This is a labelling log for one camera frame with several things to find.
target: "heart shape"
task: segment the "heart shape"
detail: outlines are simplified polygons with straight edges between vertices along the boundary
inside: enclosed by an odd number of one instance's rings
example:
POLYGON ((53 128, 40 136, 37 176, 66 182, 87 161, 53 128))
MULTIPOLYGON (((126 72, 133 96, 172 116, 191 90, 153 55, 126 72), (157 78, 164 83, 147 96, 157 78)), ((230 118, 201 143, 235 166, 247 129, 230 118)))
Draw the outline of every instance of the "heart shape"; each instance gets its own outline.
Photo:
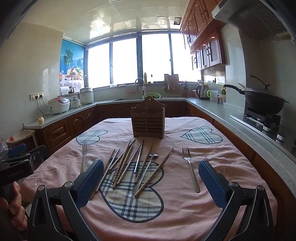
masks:
POLYGON ((91 145, 97 143, 101 138, 101 135, 108 133, 106 130, 95 130, 82 133, 81 135, 76 137, 76 141, 78 144, 83 145, 91 145))
POLYGON ((223 138, 212 133, 212 131, 213 130, 210 127, 201 126, 191 129, 181 137, 200 144, 216 144, 222 142, 223 138))
MULTIPOLYGON (((153 183, 150 183, 138 198, 135 198, 132 193, 135 186, 134 181, 136 179, 136 174, 133 173, 135 165, 136 162, 130 164, 122 181, 115 190, 112 188, 112 180, 116 169, 107 174, 100 188, 100 193, 106 204, 117 216, 132 223, 145 223, 158 217, 163 211, 163 200, 152 186, 162 179, 164 171, 160 168, 152 180, 153 183)), ((151 176, 157 166, 157 163, 151 162, 144 179, 142 180, 142 185, 151 176)))

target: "range hood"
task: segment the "range hood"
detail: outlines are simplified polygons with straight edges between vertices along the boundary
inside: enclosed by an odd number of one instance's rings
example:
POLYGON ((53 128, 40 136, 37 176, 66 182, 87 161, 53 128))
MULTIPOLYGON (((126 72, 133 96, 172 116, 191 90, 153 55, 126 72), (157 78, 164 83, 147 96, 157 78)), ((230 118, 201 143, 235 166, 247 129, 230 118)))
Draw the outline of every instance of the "range hood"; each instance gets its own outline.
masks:
POLYGON ((277 16, 260 0, 222 0, 212 15, 257 40, 287 32, 277 16))

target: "human hand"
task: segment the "human hand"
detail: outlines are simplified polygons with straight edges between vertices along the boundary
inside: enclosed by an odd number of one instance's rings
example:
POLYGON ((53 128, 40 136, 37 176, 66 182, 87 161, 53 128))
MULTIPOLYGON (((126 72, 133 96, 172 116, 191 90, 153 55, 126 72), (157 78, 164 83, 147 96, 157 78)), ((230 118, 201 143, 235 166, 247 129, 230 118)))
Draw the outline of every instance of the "human hand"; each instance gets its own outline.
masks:
POLYGON ((15 198, 8 205, 8 202, 4 198, 0 198, 0 210, 8 210, 14 215, 11 219, 11 223, 19 231, 23 231, 27 227, 27 216, 25 215, 25 209, 22 204, 22 196, 20 194, 20 186, 17 182, 13 183, 13 191, 15 193, 15 198))

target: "blind with fruit picture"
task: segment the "blind with fruit picture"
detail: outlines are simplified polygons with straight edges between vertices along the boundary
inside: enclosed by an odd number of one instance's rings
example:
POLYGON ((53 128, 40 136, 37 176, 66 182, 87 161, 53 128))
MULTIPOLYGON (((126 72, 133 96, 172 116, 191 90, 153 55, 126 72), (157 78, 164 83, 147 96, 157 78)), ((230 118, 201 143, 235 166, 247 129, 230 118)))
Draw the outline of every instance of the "blind with fruit picture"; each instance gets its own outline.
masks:
POLYGON ((60 86, 75 87, 75 91, 84 88, 84 47, 62 40, 60 55, 60 86))

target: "kitchen counter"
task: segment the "kitchen counter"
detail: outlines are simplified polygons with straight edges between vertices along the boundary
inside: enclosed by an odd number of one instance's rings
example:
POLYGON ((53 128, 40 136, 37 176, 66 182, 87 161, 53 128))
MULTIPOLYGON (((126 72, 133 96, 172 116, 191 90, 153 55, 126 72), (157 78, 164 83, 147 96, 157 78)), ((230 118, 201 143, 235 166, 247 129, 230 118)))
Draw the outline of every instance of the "kitchen counter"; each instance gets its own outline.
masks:
MULTIPOLYGON (((89 105, 81 106, 77 109, 70 109, 62 114, 56 114, 44 117, 44 123, 39 125, 38 121, 25 125, 25 129, 42 129, 50 124, 53 124, 61 119, 76 114, 80 111, 89 109, 97 105, 106 104, 121 104, 121 103, 137 103, 142 100, 104 100, 97 101, 89 105)), ((200 109, 214 120, 225 126, 240 139, 242 139, 247 145, 249 145, 256 153, 258 153, 283 179, 286 185, 289 187, 293 195, 296 197, 296 163, 291 160, 284 152, 282 152, 273 143, 266 140, 264 137, 244 126, 238 121, 229 117, 230 114, 235 115, 237 112, 224 108, 223 105, 211 102, 208 100, 199 100, 197 98, 184 98, 184 97, 164 97, 161 102, 176 101, 176 102, 188 102, 189 104, 200 109)))

